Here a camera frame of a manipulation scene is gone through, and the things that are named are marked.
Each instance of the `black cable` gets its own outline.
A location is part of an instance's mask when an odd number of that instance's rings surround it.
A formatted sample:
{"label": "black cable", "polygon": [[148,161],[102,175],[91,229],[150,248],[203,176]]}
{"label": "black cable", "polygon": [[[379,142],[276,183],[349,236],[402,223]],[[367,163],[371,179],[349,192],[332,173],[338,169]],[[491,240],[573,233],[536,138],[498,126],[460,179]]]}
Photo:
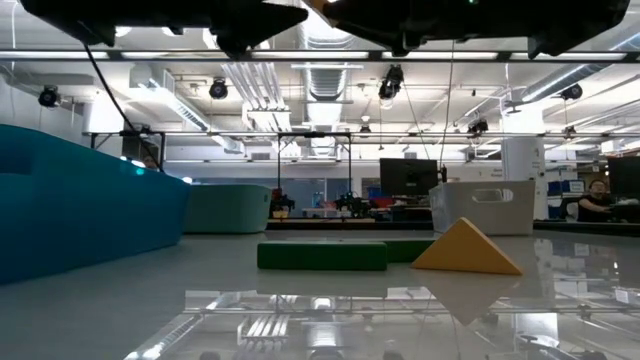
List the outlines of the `black cable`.
{"label": "black cable", "polygon": [[156,157],[153,155],[147,143],[145,143],[142,137],[140,137],[140,132],[135,130],[135,128],[133,127],[133,124],[131,123],[127,115],[124,114],[124,111],[122,111],[122,108],[120,107],[120,104],[118,104],[116,97],[113,96],[113,92],[111,92],[111,88],[109,88],[109,85],[107,84],[107,80],[105,80],[104,75],[102,75],[102,71],[100,71],[100,68],[98,67],[98,63],[96,62],[96,59],[93,57],[93,54],[91,53],[91,49],[89,49],[89,46],[85,44],[84,50],[87,52],[87,55],[89,56],[89,61],[91,61],[91,65],[93,65],[93,69],[96,71],[96,74],[98,74],[98,78],[100,79],[100,83],[102,83],[102,87],[104,87],[104,90],[109,95],[109,98],[111,99],[111,102],[118,110],[118,113],[120,113],[120,116],[122,116],[122,119],[127,124],[129,129],[136,133],[136,138],[140,141],[140,145],[145,150],[147,155],[151,157],[151,159],[153,160],[153,163],[156,165],[158,170],[161,173],[164,173],[164,169],[162,168],[162,165],[160,164],[160,162],[158,162],[158,159],[156,159]]}
{"label": "black cable", "polygon": [[453,59],[455,56],[456,41],[451,40],[451,65],[449,67],[449,91],[447,96],[447,115],[444,123],[444,133],[442,134],[442,147],[440,148],[440,170],[442,170],[442,155],[444,154],[444,144],[447,141],[447,128],[449,127],[449,108],[451,105],[451,90],[453,82]]}
{"label": "black cable", "polygon": [[402,81],[402,85],[404,86],[404,92],[407,94],[407,101],[409,101],[409,108],[411,108],[411,115],[413,116],[413,122],[416,124],[416,128],[418,129],[418,135],[420,135],[420,142],[422,142],[424,153],[427,155],[427,159],[430,160],[431,157],[429,157],[429,151],[427,151],[427,144],[425,144],[424,138],[422,137],[422,130],[420,129],[418,119],[416,118],[416,112],[413,111],[413,104],[411,103],[411,97],[409,96],[409,89],[407,89],[407,84],[404,81]]}

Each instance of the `ceiling beam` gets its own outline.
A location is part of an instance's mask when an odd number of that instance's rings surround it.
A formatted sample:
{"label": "ceiling beam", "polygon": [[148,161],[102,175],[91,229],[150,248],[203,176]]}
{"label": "ceiling beam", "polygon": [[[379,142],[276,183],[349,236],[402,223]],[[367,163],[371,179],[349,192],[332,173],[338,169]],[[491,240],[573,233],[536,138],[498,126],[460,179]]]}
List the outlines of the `ceiling beam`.
{"label": "ceiling beam", "polygon": [[[112,62],[201,62],[228,63],[230,59],[219,50],[96,50],[96,61]],[[637,51],[579,51],[567,52],[553,57],[539,55],[530,60],[526,52],[503,50],[451,51],[430,50],[413,51],[405,57],[394,57],[382,50],[252,50],[240,57],[243,62],[376,62],[376,63],[549,63],[549,64],[637,64],[640,52]],[[51,49],[0,49],[0,61],[87,61],[84,50]]]}

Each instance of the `person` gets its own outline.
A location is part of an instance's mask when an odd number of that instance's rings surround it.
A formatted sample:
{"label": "person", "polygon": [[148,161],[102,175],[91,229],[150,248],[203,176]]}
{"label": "person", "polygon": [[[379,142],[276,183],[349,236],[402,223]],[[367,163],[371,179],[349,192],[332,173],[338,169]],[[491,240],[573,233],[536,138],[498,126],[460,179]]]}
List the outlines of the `person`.
{"label": "person", "polygon": [[610,205],[604,181],[593,180],[589,184],[589,194],[578,201],[578,222],[607,222],[611,218]]}

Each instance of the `metal frame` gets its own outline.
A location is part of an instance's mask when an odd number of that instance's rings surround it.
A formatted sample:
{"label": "metal frame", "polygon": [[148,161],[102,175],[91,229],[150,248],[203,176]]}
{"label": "metal frame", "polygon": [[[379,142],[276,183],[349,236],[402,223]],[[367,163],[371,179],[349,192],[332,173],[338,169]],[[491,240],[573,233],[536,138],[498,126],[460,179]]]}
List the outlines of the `metal frame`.
{"label": "metal frame", "polygon": [[[160,163],[160,166],[162,167],[162,165],[164,165],[165,162],[165,157],[166,157],[166,150],[167,150],[167,133],[163,132],[163,131],[130,131],[130,130],[123,130],[120,132],[85,132],[83,133],[83,135],[86,136],[90,136],[91,137],[91,142],[89,147],[91,149],[94,150],[98,150],[100,148],[100,146],[102,146],[102,144],[104,144],[107,140],[109,140],[109,138],[111,138],[112,136],[121,136],[121,137],[138,137],[141,134],[144,135],[160,135],[160,152],[158,154],[158,162]],[[104,140],[102,140],[100,143],[96,144],[96,139],[98,138],[98,136],[106,136],[106,138]]]}
{"label": "metal frame", "polygon": [[[96,61],[112,62],[219,62],[227,63],[230,59],[220,50],[115,50],[96,49]],[[413,51],[406,57],[394,57],[386,50],[251,50],[240,56],[242,62],[313,62],[335,63],[349,61],[352,63],[530,63],[530,64],[638,64],[638,51],[576,51],[567,52],[557,57],[540,55],[534,60],[527,57],[526,51],[517,50],[483,50],[454,51],[429,50]],[[0,61],[88,61],[83,49],[0,49]]]}
{"label": "metal frame", "polygon": [[[119,134],[119,133],[100,133],[103,135],[107,134]],[[445,136],[444,132],[422,132],[422,134],[418,132],[376,132],[375,134],[371,133],[360,133],[360,132],[253,132],[253,131],[212,131],[212,132],[185,132],[185,131],[165,131],[164,134],[166,136],[232,136],[232,137],[247,137],[247,138],[277,138],[277,137],[286,137],[286,136],[303,136],[303,137],[316,137],[316,135],[322,136],[350,136],[353,138],[368,138],[368,137],[415,137],[415,138],[441,138]],[[579,133],[571,133],[567,135],[564,132],[545,132],[545,133],[504,133],[504,132],[485,132],[481,134],[468,134],[468,133],[455,133],[455,132],[447,132],[447,139],[456,138],[456,139],[477,139],[477,138],[514,138],[514,137],[540,137],[547,139],[578,139],[578,138],[634,138],[640,137],[640,132],[629,132],[629,133],[616,133],[616,132],[601,132],[601,133],[587,133],[587,132],[579,132]]]}
{"label": "metal frame", "polygon": [[348,184],[349,184],[349,192],[351,192],[352,190],[352,182],[353,182],[353,178],[352,178],[352,172],[351,172],[351,143],[352,143],[352,133],[349,132],[341,132],[341,133],[322,133],[322,132],[283,132],[283,133],[277,133],[276,136],[278,137],[278,189],[281,189],[280,187],[280,183],[281,183],[281,173],[280,173],[280,165],[281,165],[281,157],[280,157],[280,153],[282,152],[283,149],[281,149],[280,145],[282,143],[282,138],[283,137],[292,137],[293,139],[291,139],[291,141],[289,143],[287,143],[286,145],[289,145],[291,142],[293,142],[295,140],[296,137],[305,137],[305,138],[309,138],[309,139],[313,139],[313,138],[324,138],[327,136],[331,136],[331,137],[339,137],[339,136],[344,136],[348,139],[349,141],[349,147],[347,148],[347,152],[349,153],[349,179],[348,179]]}

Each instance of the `ceiling light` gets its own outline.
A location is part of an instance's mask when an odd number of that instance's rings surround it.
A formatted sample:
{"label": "ceiling light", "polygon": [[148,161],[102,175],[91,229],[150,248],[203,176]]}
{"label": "ceiling light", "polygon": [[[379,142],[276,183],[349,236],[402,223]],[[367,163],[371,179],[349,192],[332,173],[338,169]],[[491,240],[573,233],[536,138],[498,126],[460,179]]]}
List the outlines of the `ceiling light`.
{"label": "ceiling light", "polygon": [[116,37],[123,37],[130,33],[132,30],[129,26],[116,26]]}
{"label": "ceiling light", "polygon": [[[451,51],[413,51],[403,57],[398,57],[398,59],[409,59],[409,60],[450,60],[453,58],[454,60],[494,60],[498,57],[497,52],[481,52],[481,51],[469,51],[469,52],[460,52],[456,51],[451,53]],[[395,56],[391,52],[385,51],[382,53],[383,59],[396,59]]]}
{"label": "ceiling light", "polygon": [[254,59],[366,59],[367,51],[254,51],[251,53]]}
{"label": "ceiling light", "polygon": [[[547,54],[538,55],[534,61],[560,61],[560,60],[578,60],[578,61],[615,61],[622,60],[627,54],[626,53],[611,53],[611,52],[598,52],[598,53],[564,53],[558,56],[550,56]],[[529,60],[529,55],[527,53],[513,53],[511,55],[511,60]]]}
{"label": "ceiling light", "polygon": [[167,136],[207,136],[209,134],[207,134],[204,131],[176,131],[176,132],[167,132],[166,133]]}
{"label": "ceiling light", "polygon": [[121,55],[125,59],[146,59],[168,55],[168,52],[157,51],[125,51]]}
{"label": "ceiling light", "polygon": [[308,70],[308,69],[328,69],[328,70],[362,70],[364,69],[364,65],[355,65],[355,64],[291,64],[291,68],[294,70]]}
{"label": "ceiling light", "polygon": [[275,132],[221,132],[224,136],[237,136],[237,137],[246,137],[246,136],[255,136],[255,137],[276,137],[278,133]]}
{"label": "ceiling light", "polygon": [[[95,59],[108,59],[109,55],[104,51],[92,51]],[[0,51],[0,60],[71,60],[89,59],[84,51]]]}

